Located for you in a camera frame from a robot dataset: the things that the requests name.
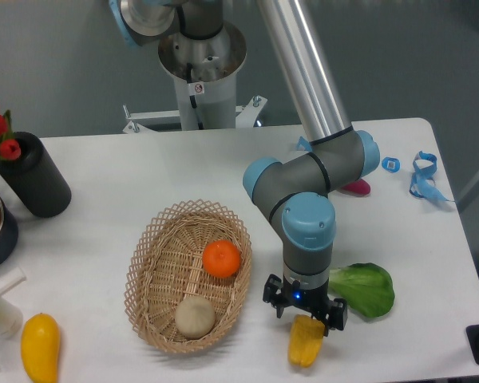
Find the white table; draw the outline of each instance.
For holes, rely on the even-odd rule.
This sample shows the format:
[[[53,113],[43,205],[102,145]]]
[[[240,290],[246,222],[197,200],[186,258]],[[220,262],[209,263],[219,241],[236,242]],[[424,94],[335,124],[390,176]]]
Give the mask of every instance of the white table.
[[[438,157],[436,183],[452,198],[430,125],[421,119],[358,122],[382,158],[400,159],[391,174],[366,177],[371,195],[334,192],[338,230],[333,265],[377,263],[394,280],[396,302],[382,320],[355,314],[331,332],[319,359],[298,370],[287,362],[297,310],[281,319],[262,302],[270,273],[282,274],[282,245],[242,187],[261,156],[282,161],[301,127],[81,136],[43,140],[73,190],[69,208],[35,219],[0,180],[0,195],[18,218],[20,239],[0,275],[21,267],[27,281],[6,294],[26,318],[53,315],[62,330],[60,383],[124,381],[380,382],[479,374],[465,328],[479,324],[479,282],[452,203],[436,207],[408,192],[412,160]],[[124,312],[126,273],[153,216],[190,199],[209,199],[245,222],[253,249],[251,286],[235,328],[208,352],[171,356],[144,344]],[[0,342],[0,381],[27,382],[20,334]]]

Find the blue joint cap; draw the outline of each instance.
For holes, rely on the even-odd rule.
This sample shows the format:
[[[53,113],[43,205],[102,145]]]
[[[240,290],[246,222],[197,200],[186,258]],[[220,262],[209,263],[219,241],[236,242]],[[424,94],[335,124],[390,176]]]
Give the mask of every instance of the blue joint cap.
[[[356,133],[362,140],[362,144],[364,146],[364,168],[362,170],[362,174],[360,175],[360,178],[362,178],[363,176],[373,172],[378,165],[380,165],[380,149],[378,148],[378,144],[374,142],[373,137],[368,132],[358,130]]]
[[[273,157],[259,158],[257,161],[252,162],[245,171],[245,174],[243,174],[243,187],[252,201],[254,200],[254,188],[257,180],[261,177],[261,174],[273,164],[280,164],[280,161]]]
[[[124,38],[126,45],[130,48],[138,47],[138,44],[133,40],[129,34],[128,28],[126,28],[125,22],[122,20],[121,12],[119,11],[119,1],[120,0],[109,0],[109,7],[112,10],[113,16],[115,18],[115,23],[119,27],[119,30]]]
[[[282,212],[286,237],[305,251],[321,251],[335,238],[335,209],[328,198],[316,193],[293,195]]]

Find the black cable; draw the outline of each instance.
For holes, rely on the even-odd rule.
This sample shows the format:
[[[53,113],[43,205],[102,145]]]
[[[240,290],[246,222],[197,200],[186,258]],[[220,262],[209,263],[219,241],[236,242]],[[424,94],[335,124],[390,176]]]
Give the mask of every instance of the black cable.
[[[186,83],[191,84],[192,83],[192,68],[193,65],[190,63],[186,64]],[[193,110],[195,110],[195,116],[197,118],[197,126],[199,127],[199,130],[204,130],[204,125],[202,124],[202,121],[199,118],[199,113],[197,113],[197,101],[195,99],[195,95],[190,96],[190,104],[192,105]]]

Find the orange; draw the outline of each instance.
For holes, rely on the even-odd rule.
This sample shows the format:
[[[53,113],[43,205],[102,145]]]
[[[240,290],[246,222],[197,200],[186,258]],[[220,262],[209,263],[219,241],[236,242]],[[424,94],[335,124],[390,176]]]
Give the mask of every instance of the orange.
[[[240,268],[239,252],[234,243],[226,239],[211,242],[202,253],[202,265],[213,277],[230,277]]]

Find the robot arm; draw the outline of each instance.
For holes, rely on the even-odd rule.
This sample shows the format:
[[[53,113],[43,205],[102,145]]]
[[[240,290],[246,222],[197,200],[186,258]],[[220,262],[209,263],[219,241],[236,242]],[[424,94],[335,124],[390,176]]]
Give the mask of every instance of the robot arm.
[[[295,306],[329,329],[343,330],[347,304],[327,296],[335,210],[328,193],[379,164],[378,146],[351,126],[302,0],[258,0],[312,152],[281,164],[257,160],[243,176],[252,202],[283,242],[283,278],[270,275],[263,300]]]
[[[234,127],[236,79],[234,86],[225,80],[234,78],[246,49],[243,35],[223,21],[222,2],[172,1],[161,6],[153,0],[120,1],[121,20],[129,30],[161,37],[160,60],[174,78],[183,129],[203,123],[205,128]],[[295,306],[327,330],[343,330],[346,301],[331,301],[327,295],[335,237],[335,210],[327,197],[372,172],[380,153],[372,137],[353,130],[347,118],[306,2],[258,0],[258,6],[312,147],[312,152],[285,164],[273,158],[257,160],[243,176],[252,202],[283,241],[283,278],[270,275],[263,300],[277,309],[279,318],[285,307]],[[198,105],[191,92],[188,99],[195,81],[206,84],[206,93],[213,91],[208,105]]]

